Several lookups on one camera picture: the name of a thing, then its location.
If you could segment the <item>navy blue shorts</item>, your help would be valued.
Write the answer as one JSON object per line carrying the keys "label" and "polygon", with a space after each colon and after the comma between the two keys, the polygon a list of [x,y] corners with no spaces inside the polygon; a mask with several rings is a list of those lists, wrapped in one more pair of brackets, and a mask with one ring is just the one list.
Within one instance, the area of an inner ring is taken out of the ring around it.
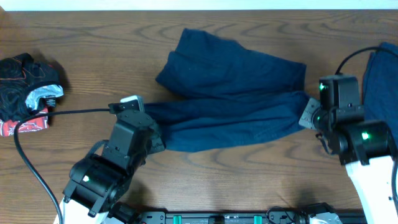
{"label": "navy blue shorts", "polygon": [[309,97],[303,63],[185,29],[156,78],[179,101],[148,103],[167,149],[199,152],[260,144],[300,131]]}

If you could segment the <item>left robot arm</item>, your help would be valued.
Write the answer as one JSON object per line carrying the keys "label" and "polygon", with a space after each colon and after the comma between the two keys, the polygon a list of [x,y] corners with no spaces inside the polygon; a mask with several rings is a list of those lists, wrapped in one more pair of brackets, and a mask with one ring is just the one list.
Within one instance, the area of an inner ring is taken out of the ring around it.
{"label": "left robot arm", "polygon": [[97,142],[72,167],[55,223],[140,223],[141,215],[119,200],[147,156],[165,145],[148,114],[124,110],[116,117],[110,139]]}

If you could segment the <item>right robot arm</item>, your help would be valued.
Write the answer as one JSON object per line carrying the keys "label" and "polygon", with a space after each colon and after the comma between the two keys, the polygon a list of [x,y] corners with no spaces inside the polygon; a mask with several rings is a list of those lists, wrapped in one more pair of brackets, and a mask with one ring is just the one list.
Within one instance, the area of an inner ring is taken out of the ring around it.
{"label": "right robot arm", "polygon": [[397,223],[397,146],[386,122],[366,120],[352,75],[319,80],[320,99],[309,99],[299,124],[317,131],[327,154],[337,155],[368,223]]}

